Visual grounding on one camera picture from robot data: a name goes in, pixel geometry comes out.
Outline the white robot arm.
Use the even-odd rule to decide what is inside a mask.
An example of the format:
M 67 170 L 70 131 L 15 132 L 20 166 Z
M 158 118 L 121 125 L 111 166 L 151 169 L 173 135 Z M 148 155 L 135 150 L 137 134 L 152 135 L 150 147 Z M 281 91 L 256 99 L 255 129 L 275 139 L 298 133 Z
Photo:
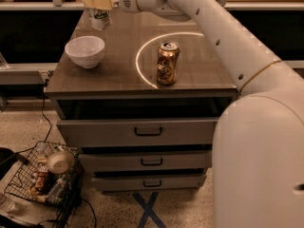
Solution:
M 215 0 L 83 0 L 88 8 L 192 19 L 239 98 L 213 139 L 216 228 L 304 228 L 304 82 Z

